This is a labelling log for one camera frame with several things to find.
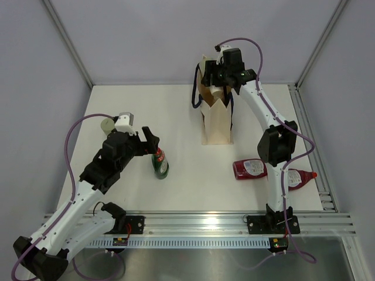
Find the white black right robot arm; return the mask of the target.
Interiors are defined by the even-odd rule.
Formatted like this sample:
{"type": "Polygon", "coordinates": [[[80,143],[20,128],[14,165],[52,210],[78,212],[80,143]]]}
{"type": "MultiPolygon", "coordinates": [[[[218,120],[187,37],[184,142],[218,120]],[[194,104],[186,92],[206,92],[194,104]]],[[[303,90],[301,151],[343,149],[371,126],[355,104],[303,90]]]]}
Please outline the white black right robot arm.
{"type": "Polygon", "coordinates": [[[216,60],[205,62],[202,84],[231,87],[251,108],[263,130],[257,145],[259,158],[267,170],[268,201],[264,215],[247,215],[249,234],[300,234],[288,196],[287,163],[295,152],[298,126],[285,118],[266,96],[257,73],[246,69],[241,51],[228,45],[217,46],[216,60]]]}

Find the beige flip-cap bottle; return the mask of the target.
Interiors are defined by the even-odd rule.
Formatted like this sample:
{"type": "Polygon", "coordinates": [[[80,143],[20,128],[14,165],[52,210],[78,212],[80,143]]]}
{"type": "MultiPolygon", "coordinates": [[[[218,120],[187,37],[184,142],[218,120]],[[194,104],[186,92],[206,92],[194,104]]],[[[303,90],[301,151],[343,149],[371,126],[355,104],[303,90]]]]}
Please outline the beige flip-cap bottle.
{"type": "Polygon", "coordinates": [[[222,87],[216,87],[214,85],[209,87],[209,91],[213,97],[214,101],[217,101],[219,99],[223,99],[224,97],[224,91],[222,87]]]}

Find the left aluminium frame post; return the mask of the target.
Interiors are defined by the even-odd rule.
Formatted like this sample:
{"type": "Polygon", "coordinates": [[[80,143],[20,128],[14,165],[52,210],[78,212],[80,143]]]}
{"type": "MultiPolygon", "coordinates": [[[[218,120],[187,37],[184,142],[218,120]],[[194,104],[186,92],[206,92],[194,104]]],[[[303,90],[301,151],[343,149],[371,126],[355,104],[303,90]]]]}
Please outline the left aluminium frame post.
{"type": "Polygon", "coordinates": [[[90,77],[79,53],[77,52],[73,41],[71,40],[63,21],[57,12],[57,9],[54,7],[53,2],[50,0],[41,0],[40,3],[50,18],[59,38],[61,38],[63,44],[65,45],[65,48],[67,49],[73,63],[76,65],[82,79],[85,81],[88,88],[92,90],[94,86],[93,80],[90,77]]]}

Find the aluminium frame post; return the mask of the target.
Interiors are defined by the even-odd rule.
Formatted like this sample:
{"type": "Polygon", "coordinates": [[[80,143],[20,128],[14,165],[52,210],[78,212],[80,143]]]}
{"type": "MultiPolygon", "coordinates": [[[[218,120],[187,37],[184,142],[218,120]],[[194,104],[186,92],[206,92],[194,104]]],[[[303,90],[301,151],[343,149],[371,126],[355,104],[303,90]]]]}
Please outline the aluminium frame post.
{"type": "Polygon", "coordinates": [[[340,0],[338,4],[336,5],[335,10],[330,16],[322,34],[320,35],[315,47],[313,48],[313,51],[311,55],[309,56],[309,59],[306,62],[306,65],[304,66],[301,74],[299,75],[297,81],[295,82],[295,87],[297,89],[301,88],[308,74],[311,72],[323,48],[325,47],[325,44],[327,43],[336,25],[338,24],[338,21],[341,19],[342,15],[344,14],[344,11],[346,10],[348,4],[350,4],[350,0],[340,0]]]}
{"type": "Polygon", "coordinates": [[[71,40],[63,21],[57,12],[57,9],[54,7],[53,2],[50,0],[41,0],[40,3],[50,18],[59,38],[61,38],[63,44],[65,45],[65,48],[67,49],[73,63],[76,65],[82,79],[85,81],[88,88],[92,90],[94,86],[93,80],[90,77],[79,53],[77,52],[73,41],[71,40]]]}

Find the green dish soap bottle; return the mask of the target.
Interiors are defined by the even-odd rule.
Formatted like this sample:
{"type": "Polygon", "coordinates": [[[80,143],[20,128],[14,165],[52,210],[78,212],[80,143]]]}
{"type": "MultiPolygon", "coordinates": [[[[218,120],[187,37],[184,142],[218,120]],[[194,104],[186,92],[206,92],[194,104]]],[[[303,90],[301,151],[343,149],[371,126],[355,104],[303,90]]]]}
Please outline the green dish soap bottle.
{"type": "Polygon", "coordinates": [[[155,176],[162,180],[165,179],[169,172],[169,163],[165,156],[165,152],[158,148],[155,154],[152,155],[152,166],[154,168],[155,176]]]}

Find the right aluminium frame post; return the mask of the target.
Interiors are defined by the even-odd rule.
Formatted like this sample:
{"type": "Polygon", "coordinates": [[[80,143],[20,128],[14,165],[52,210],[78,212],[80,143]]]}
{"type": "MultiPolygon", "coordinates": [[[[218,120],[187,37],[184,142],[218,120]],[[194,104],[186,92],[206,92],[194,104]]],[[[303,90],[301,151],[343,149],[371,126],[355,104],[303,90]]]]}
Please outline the right aluminium frame post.
{"type": "Polygon", "coordinates": [[[323,48],[325,47],[325,44],[327,43],[336,25],[338,24],[338,21],[341,19],[342,15],[344,14],[344,11],[346,10],[348,4],[350,4],[350,0],[340,0],[338,4],[336,5],[335,10],[330,16],[322,34],[320,35],[315,47],[313,48],[313,51],[311,55],[309,56],[309,59],[306,62],[306,65],[304,66],[301,74],[299,75],[297,81],[295,82],[295,87],[297,89],[301,88],[308,74],[311,72],[323,48]]]}

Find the aluminium mounting rail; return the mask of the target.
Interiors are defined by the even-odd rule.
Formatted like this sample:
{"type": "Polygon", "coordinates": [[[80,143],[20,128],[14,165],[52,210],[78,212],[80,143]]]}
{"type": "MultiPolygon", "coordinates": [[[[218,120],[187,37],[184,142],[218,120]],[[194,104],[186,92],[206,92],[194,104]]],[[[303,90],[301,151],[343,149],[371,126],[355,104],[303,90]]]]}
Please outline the aluminium mounting rail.
{"type": "MultiPolygon", "coordinates": [[[[167,211],[128,211],[128,215],[144,217],[142,226],[144,237],[242,237],[282,236],[284,232],[259,233],[254,231],[255,223],[250,222],[253,215],[260,212],[244,213],[238,211],[209,212],[167,212],[167,211]]],[[[354,236],[356,229],[347,213],[317,212],[295,213],[302,236],[354,236]]]]}

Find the red bottle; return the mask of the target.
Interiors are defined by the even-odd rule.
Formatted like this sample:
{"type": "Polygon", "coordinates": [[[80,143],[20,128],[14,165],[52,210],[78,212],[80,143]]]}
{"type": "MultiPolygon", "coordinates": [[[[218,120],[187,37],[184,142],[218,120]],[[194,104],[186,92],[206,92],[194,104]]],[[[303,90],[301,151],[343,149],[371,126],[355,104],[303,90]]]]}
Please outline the red bottle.
{"type": "Polygon", "coordinates": [[[288,190],[295,191],[307,183],[309,183],[312,179],[317,178],[318,174],[316,172],[307,172],[304,170],[297,170],[297,169],[289,169],[288,171],[288,190]]]}
{"type": "Polygon", "coordinates": [[[261,179],[267,176],[267,168],[261,159],[244,159],[233,162],[237,180],[261,179]]]}

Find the sage green bottle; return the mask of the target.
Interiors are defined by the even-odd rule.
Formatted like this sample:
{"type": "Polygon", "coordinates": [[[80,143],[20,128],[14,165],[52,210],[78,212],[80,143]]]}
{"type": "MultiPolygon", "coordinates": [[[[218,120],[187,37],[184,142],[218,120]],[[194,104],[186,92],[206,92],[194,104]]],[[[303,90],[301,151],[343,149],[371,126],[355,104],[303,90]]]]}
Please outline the sage green bottle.
{"type": "Polygon", "coordinates": [[[204,77],[204,74],[205,74],[205,68],[206,68],[206,62],[208,61],[209,59],[207,58],[203,58],[200,62],[199,62],[199,73],[200,73],[200,76],[201,77],[204,77]]]}
{"type": "Polygon", "coordinates": [[[111,118],[106,118],[101,122],[100,128],[105,134],[105,136],[108,136],[111,132],[115,130],[115,122],[111,118]]]}

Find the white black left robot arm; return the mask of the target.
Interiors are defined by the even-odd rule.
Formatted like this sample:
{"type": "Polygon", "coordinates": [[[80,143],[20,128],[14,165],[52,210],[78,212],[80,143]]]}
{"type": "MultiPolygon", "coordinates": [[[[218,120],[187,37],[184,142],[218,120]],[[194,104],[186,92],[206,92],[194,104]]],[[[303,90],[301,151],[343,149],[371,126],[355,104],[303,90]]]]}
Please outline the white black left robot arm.
{"type": "Polygon", "coordinates": [[[99,202],[136,156],[155,154],[159,138],[144,126],[146,137],[113,130],[85,167],[68,199],[31,237],[20,236],[13,244],[18,262],[40,280],[58,280],[72,259],[102,234],[127,230],[127,213],[109,202],[87,223],[77,223],[89,207],[99,202]]]}

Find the beige canvas tote bag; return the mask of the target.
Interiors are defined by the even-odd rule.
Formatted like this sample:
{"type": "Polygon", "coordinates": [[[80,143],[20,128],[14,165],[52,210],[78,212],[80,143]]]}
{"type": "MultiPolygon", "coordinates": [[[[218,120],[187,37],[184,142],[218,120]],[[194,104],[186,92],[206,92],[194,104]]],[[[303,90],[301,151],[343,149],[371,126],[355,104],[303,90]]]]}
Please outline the beige canvas tote bag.
{"type": "Polygon", "coordinates": [[[209,91],[210,86],[201,84],[199,65],[195,68],[192,107],[199,109],[202,120],[202,145],[231,145],[234,101],[231,88],[222,87],[223,99],[217,101],[209,91]]]}

